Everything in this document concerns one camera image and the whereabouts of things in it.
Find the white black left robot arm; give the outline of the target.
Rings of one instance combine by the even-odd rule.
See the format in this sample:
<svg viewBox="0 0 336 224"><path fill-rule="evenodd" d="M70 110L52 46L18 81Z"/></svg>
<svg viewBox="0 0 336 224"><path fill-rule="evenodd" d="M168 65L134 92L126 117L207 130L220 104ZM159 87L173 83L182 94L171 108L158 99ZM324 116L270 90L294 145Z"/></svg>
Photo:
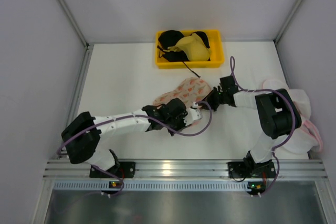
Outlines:
<svg viewBox="0 0 336 224"><path fill-rule="evenodd" d="M107 171L119 167L114 151L105 148L106 142L114 136L161 130L164 126L160 123L167 125L173 135L171 130L178 132L186 127L187 115L188 109L179 98L116 116L92 116L87 111L80 113L61 137L72 164L89 163Z"/></svg>

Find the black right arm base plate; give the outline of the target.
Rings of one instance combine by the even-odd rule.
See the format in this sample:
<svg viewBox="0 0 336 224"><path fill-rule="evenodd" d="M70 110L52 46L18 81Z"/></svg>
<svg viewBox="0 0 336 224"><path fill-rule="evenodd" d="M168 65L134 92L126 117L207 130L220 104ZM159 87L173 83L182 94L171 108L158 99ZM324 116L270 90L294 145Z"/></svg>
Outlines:
<svg viewBox="0 0 336 224"><path fill-rule="evenodd" d="M237 182L250 178L274 178L276 175L276 169L271 160L263 163L255 163L247 158L242 161L232 161L228 163L228 171L229 177Z"/></svg>

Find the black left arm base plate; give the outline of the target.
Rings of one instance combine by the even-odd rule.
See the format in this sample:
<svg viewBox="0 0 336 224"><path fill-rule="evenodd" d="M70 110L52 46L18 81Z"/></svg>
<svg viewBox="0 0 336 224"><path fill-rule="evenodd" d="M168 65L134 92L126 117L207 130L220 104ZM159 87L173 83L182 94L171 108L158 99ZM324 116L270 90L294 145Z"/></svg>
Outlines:
<svg viewBox="0 0 336 224"><path fill-rule="evenodd" d="M120 162L118 168L111 168L107 173L114 174L119 178L133 178L135 174L136 162ZM111 178L110 175L103 173L93 167L90 169L90 178Z"/></svg>

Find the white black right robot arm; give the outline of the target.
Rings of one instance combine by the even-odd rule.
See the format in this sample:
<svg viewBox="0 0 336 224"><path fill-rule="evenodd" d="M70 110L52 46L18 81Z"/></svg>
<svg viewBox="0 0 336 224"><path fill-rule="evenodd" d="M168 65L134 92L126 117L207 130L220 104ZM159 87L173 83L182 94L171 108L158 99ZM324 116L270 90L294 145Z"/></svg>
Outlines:
<svg viewBox="0 0 336 224"><path fill-rule="evenodd" d="M269 167L275 149L289 141L294 131L301 127L301 116L284 88L240 90L235 77L228 76L220 78L220 85L214 87L203 101L213 111L226 104L258 112L262 133L244 158L245 167L251 173Z"/></svg>

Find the peach tulip print laundry bag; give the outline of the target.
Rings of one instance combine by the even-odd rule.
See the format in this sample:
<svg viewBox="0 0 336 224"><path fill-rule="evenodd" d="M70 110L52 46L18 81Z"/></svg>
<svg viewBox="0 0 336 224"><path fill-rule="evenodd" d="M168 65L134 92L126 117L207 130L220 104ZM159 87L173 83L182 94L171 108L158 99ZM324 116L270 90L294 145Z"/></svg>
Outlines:
<svg viewBox="0 0 336 224"><path fill-rule="evenodd" d="M186 78L173 91L157 97L153 105L168 104L171 100L179 98L189 109L194 103L203 100L211 91L212 88L204 80L196 77Z"/></svg>

